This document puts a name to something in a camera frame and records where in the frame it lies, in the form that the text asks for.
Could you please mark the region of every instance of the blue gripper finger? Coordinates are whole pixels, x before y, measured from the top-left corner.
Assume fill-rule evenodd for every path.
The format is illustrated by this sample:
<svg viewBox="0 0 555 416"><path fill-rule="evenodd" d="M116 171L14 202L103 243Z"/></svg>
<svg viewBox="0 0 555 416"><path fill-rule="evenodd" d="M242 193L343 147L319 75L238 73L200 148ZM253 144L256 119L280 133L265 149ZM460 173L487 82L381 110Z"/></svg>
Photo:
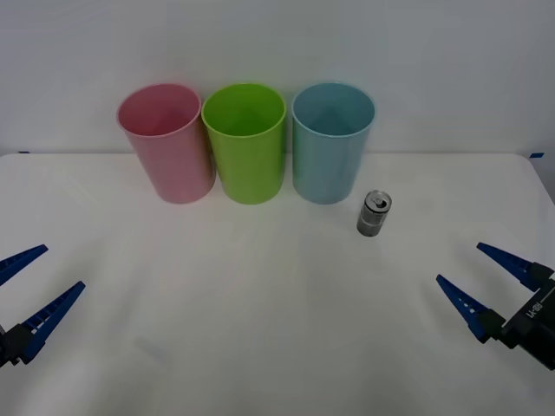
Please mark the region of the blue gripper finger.
<svg viewBox="0 0 555 416"><path fill-rule="evenodd" d="M437 275L435 280L440 285L441 289L443 289L443 292L445 292L451 303L457 308L460 315L467 322L468 327L478 341L482 343L486 342L490 336L482 327L478 315L480 312L487 311L488 308L457 288L442 275Z"/></svg>
<svg viewBox="0 0 555 416"><path fill-rule="evenodd" d="M477 247L478 250L486 253L532 292L537 291L542 286L544 280L549 278L553 273L553 270L542 264L528 262L524 258L514 256L491 245L479 243Z"/></svg>
<svg viewBox="0 0 555 416"><path fill-rule="evenodd" d="M84 289L85 283L76 283L22 324L33 334L32 340L24 349L21 357L24 364L28 364L36 357L49 335L68 313L69 308Z"/></svg>
<svg viewBox="0 0 555 416"><path fill-rule="evenodd" d="M48 250L43 244L0 261L0 286Z"/></svg>

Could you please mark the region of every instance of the soda can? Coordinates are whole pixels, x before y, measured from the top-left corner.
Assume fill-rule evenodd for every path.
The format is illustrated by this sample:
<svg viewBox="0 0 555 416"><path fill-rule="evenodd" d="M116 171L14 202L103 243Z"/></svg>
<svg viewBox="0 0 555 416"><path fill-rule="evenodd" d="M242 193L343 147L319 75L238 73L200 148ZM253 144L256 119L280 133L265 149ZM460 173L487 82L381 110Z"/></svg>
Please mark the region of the soda can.
<svg viewBox="0 0 555 416"><path fill-rule="evenodd" d="M391 197L386 192L377 190L369 192L356 222L358 232L365 237L377 236L390 208Z"/></svg>

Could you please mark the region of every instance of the table surface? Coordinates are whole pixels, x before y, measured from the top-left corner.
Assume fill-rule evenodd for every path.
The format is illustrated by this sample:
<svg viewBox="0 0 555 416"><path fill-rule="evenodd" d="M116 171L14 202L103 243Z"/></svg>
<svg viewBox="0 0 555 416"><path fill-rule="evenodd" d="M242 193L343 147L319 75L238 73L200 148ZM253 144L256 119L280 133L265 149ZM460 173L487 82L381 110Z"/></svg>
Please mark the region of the table surface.
<svg viewBox="0 0 555 416"><path fill-rule="evenodd" d="M378 237L365 193L393 207ZM40 415L552 415L552 374L477 342L438 273L512 316L530 297L475 249L553 266L555 207L510 154L370 154L336 205L280 193L239 205L216 183L191 205L154 194L138 160L0 158L0 258L49 252L0 289L5 328L87 288L0 406Z"/></svg>

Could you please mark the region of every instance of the white wall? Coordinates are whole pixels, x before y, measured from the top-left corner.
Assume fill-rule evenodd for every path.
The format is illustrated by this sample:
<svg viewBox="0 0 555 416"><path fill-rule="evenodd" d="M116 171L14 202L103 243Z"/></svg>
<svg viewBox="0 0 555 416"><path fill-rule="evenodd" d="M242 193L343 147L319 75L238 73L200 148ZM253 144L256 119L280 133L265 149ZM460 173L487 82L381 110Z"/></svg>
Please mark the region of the white wall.
<svg viewBox="0 0 555 416"><path fill-rule="evenodd" d="M0 0L0 153L126 151L132 90L251 80L364 88L370 150L544 151L554 20L552 0Z"/></svg>

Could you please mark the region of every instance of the can lid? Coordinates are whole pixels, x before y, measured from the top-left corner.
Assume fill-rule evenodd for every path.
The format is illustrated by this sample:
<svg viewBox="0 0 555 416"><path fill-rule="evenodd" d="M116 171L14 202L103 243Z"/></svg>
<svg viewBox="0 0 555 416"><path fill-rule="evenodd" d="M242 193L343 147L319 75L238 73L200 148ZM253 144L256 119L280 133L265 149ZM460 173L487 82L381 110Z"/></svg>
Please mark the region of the can lid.
<svg viewBox="0 0 555 416"><path fill-rule="evenodd" d="M372 191L364 199L364 204L373 212L387 212L391 208L391 197L384 191Z"/></svg>

